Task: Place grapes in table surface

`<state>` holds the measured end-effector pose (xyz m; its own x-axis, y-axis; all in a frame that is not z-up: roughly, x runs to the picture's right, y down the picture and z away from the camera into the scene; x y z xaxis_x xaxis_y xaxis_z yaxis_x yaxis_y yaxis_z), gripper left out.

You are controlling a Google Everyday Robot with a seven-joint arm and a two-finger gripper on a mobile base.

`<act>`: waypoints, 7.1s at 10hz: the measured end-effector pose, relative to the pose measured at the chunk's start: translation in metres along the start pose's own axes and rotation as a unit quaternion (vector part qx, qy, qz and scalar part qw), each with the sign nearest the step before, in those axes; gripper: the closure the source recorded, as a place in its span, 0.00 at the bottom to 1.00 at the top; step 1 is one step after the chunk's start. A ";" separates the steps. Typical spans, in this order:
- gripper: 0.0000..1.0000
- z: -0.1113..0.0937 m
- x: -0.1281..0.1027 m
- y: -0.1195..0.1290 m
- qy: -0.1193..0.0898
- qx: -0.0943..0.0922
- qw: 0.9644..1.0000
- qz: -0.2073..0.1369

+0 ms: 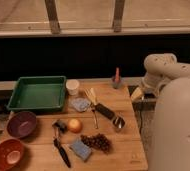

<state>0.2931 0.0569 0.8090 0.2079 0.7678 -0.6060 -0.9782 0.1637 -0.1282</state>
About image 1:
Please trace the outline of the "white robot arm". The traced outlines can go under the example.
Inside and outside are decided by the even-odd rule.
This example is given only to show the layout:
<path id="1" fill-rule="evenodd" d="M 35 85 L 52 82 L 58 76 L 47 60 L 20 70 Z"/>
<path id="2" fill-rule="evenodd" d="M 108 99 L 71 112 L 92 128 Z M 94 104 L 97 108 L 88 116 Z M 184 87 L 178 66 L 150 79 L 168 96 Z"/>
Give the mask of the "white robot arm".
<path id="1" fill-rule="evenodd" d="M 150 54 L 144 68 L 131 99 L 156 97 L 148 171 L 190 171 L 190 63 L 172 53 Z"/>

